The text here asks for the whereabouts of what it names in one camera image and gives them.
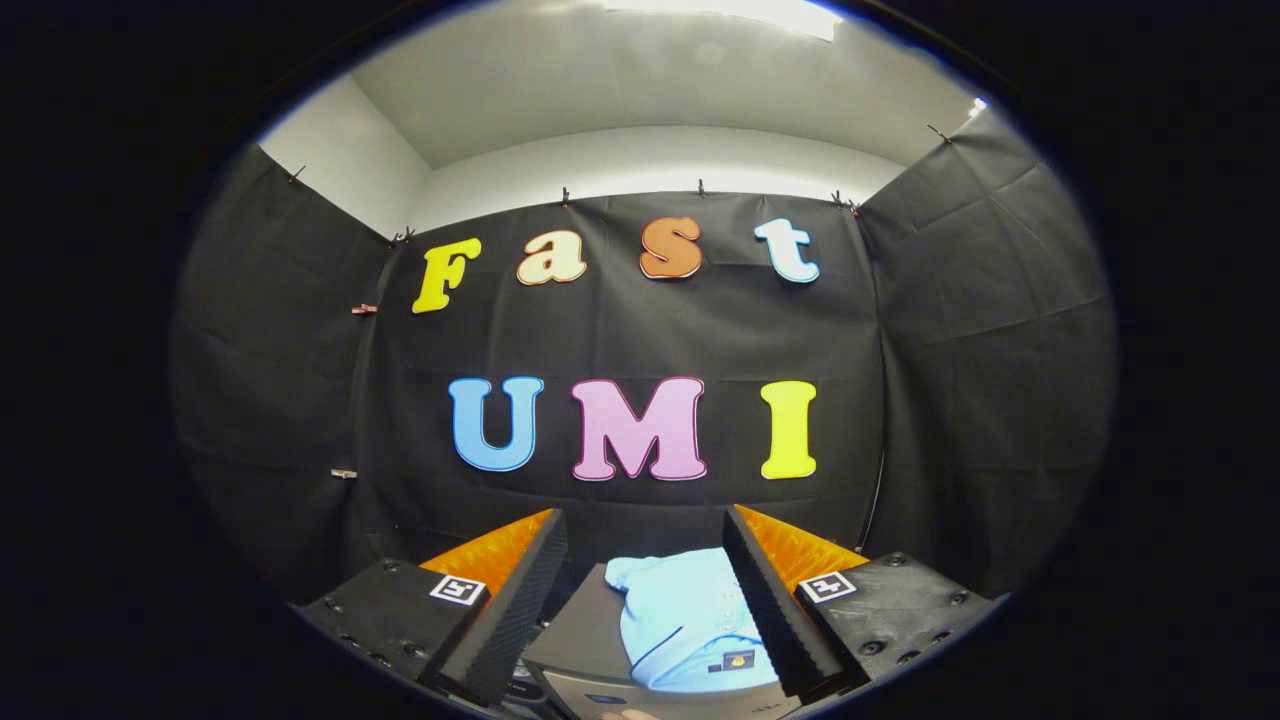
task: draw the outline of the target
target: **clip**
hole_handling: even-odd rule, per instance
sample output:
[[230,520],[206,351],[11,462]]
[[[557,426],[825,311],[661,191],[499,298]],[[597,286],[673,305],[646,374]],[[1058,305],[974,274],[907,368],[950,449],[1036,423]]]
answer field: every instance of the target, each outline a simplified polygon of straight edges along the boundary
[[927,124],[924,127],[927,127],[927,128],[932,129],[933,132],[938,133],[938,137],[941,137],[947,145],[951,145],[951,138],[947,137],[947,136],[945,136],[945,135],[942,135],[942,131],[940,131],[938,128],[936,128],[933,126],[929,126],[929,124]]

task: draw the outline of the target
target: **yellow letter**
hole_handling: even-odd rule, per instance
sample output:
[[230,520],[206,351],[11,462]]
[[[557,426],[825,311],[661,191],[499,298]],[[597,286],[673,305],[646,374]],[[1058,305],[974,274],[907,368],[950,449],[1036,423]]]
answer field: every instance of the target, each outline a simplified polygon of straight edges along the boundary
[[426,274],[422,275],[422,293],[413,301],[415,313],[430,313],[440,310],[449,304],[449,296],[444,295],[444,286],[457,288],[462,282],[462,269],[466,260],[454,258],[462,255],[467,260],[480,256],[480,241],[477,238],[463,240],[452,245],[442,245],[426,251]]
[[522,284],[543,284],[553,278],[558,283],[567,283],[586,272],[582,237],[572,231],[543,233],[525,245],[525,252],[531,255],[516,268],[516,278]]
[[760,474],[771,480],[812,475],[818,462],[809,457],[809,401],[818,397],[818,389],[805,382],[783,380],[762,387],[760,397],[773,411],[773,442]]

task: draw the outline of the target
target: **blue letter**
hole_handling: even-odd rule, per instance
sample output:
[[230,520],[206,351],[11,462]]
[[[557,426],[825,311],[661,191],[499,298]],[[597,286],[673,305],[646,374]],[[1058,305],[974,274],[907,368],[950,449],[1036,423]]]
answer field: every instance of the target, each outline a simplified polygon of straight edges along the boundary
[[805,263],[800,258],[801,245],[809,245],[809,233],[791,227],[791,220],[778,218],[755,228],[755,237],[769,246],[769,260],[773,269],[794,283],[813,282],[818,277],[818,265]]
[[507,378],[502,392],[511,397],[511,442],[493,447],[484,441],[484,398],[493,388],[486,380],[463,378],[449,383],[453,397],[453,446],[468,464],[493,473],[520,468],[534,456],[534,397],[543,392],[538,378]]

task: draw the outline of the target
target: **letter m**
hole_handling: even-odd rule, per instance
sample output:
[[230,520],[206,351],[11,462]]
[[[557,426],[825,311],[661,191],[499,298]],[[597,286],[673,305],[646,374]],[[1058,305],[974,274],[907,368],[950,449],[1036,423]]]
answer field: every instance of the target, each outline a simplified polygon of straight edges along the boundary
[[627,477],[640,474],[649,451],[658,460],[649,473],[659,480],[692,480],[707,474],[698,457],[698,398],[705,386],[696,378],[667,378],[658,384],[644,418],[636,419],[613,380],[584,380],[572,395],[582,404],[582,461],[573,466],[580,480],[608,480],[617,470],[605,457],[604,443],[622,462]]

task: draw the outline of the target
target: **folded shirt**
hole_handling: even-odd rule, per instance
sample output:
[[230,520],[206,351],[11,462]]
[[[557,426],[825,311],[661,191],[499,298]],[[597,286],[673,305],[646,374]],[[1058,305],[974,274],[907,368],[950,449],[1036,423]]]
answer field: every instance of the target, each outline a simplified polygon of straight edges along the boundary
[[616,557],[604,579],[626,593],[620,626],[637,683],[699,693],[777,682],[723,548]]

